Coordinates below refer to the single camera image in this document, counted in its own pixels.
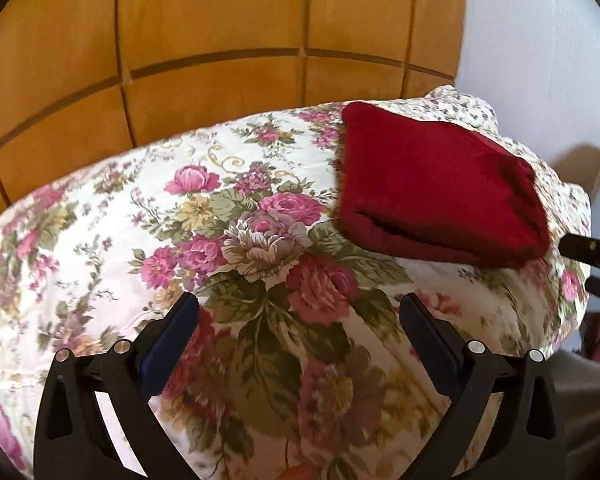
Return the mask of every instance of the metal pin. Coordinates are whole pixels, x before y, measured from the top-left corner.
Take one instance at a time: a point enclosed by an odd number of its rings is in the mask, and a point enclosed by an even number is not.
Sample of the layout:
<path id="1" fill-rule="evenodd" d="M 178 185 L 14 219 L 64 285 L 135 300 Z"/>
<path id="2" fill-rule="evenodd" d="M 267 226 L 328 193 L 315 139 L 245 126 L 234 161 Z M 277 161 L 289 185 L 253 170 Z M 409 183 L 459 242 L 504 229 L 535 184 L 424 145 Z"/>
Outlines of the metal pin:
<path id="1" fill-rule="evenodd" d="M 484 345 L 477 339 L 474 339 L 473 341 L 469 341 L 468 347 L 469 347 L 469 350 L 471 352 L 473 352 L 474 354 L 483 354 L 485 351 Z"/>
<path id="2" fill-rule="evenodd" d="M 544 361 L 544 355 L 542 355 L 542 352 L 536 350 L 535 348 L 529 351 L 529 357 L 531 357 L 531 360 L 535 361 L 536 363 L 541 363 Z"/>
<path id="3" fill-rule="evenodd" d="M 56 354 L 56 361 L 58 361 L 59 363 L 66 361 L 68 358 L 69 358 L 69 351 L 66 348 L 59 350 L 58 353 Z"/>
<path id="4" fill-rule="evenodd" d="M 118 341 L 113 347 L 116 354 L 126 354 L 127 352 L 129 352 L 130 348 L 131 343 L 126 339 Z"/>

